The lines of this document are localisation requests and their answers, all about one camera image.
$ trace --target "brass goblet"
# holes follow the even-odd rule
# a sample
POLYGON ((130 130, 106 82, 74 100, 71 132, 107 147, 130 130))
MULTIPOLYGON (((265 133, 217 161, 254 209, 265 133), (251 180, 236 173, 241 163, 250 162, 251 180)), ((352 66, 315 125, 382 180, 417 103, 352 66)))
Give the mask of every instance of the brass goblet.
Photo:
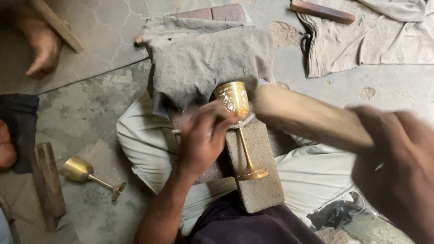
MULTIPOLYGON (((249 100, 247 98, 246 87, 243 82, 234 81, 217 87, 214 90, 216 98, 223 100, 227 110, 235 112, 239 117, 239 124, 243 122, 243 119, 249 113, 249 100)), ((243 144, 244 154, 246 155, 247 167, 238 176, 239 181, 254 180, 269 173, 261 168, 258 168, 252 164, 247 150, 246 140, 243 135, 243 128, 239 127, 238 132, 243 144)))
POLYGON ((87 179, 92 179, 102 184, 103 186, 110 188, 113 191, 112 201, 118 198, 118 196, 122 193, 122 190, 127 185, 127 183, 124 182, 118 186, 112 186, 96 178, 93 175, 93 166, 86 160, 82 159, 80 156, 74 156, 68 159, 68 161, 66 161, 62 165, 62 168, 60 169, 60 174, 75 181, 86 181, 87 179))

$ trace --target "person's leg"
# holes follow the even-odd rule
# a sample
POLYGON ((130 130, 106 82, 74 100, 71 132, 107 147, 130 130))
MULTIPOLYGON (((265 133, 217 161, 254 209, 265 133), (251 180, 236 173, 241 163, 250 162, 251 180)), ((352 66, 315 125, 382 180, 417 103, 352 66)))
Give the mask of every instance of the person's leg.
POLYGON ((26 75, 32 79, 43 79, 53 72, 59 62, 62 39, 26 1, 11 3, 2 10, 2 15, 23 32, 33 49, 34 60, 26 75))
POLYGON ((304 145, 275 161, 285 204, 310 226, 307 214, 354 189, 351 171, 355 154, 302 138, 296 141, 304 145))
MULTIPOLYGON (((122 149, 133 164, 133 172, 158 194, 178 157, 171 122, 152 114, 152 99, 145 92, 122 115, 116 129, 122 149)), ((182 212, 182 234, 190 233, 212 201, 236 188, 232 177, 192 186, 182 212)))
POLYGON ((13 238, 10 232, 9 222, 6 217, 5 209, 6 202, 0 196, 0 244, 12 244, 13 238))

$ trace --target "wooden handle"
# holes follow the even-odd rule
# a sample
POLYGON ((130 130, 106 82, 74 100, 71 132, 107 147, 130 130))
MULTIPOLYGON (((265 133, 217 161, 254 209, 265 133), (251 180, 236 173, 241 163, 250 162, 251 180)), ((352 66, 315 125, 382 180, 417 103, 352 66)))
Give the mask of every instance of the wooden handle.
POLYGON ((347 25, 353 23, 355 20, 355 16, 352 14, 303 1, 293 0, 291 1, 289 8, 299 13, 305 13, 321 19, 331 20, 347 25))
POLYGON ((76 53, 82 52, 83 44, 71 32, 71 29, 62 21, 56 13, 43 0, 30 0, 32 7, 38 11, 46 22, 59 34, 60 37, 76 53))
POLYGON ((47 230, 54 231, 66 213, 66 206, 51 144, 37 144, 31 152, 30 162, 45 225, 47 230))
POLYGON ((253 106, 259 120, 289 134, 354 153, 374 144, 354 112, 298 92, 263 85, 253 106))

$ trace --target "foot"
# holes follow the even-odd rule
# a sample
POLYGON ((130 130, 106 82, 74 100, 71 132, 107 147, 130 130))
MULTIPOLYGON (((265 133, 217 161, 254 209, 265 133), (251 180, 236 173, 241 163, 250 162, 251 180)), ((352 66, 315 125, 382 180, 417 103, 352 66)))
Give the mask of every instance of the foot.
POLYGON ((0 169, 12 167, 16 162, 16 151, 10 141, 7 124, 0 120, 0 169))
POLYGON ((19 7, 16 20, 32 47, 35 58, 26 75, 32 79, 43 79, 56 69, 63 41, 48 23, 27 5, 19 7))

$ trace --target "metal hook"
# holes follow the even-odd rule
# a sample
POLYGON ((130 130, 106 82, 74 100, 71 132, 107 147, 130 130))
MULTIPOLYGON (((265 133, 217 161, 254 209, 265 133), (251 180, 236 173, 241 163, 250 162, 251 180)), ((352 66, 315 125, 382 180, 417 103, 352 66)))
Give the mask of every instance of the metal hook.
POLYGON ((304 33, 301 38, 301 51, 304 55, 307 55, 307 48, 310 45, 311 35, 309 33, 304 33))

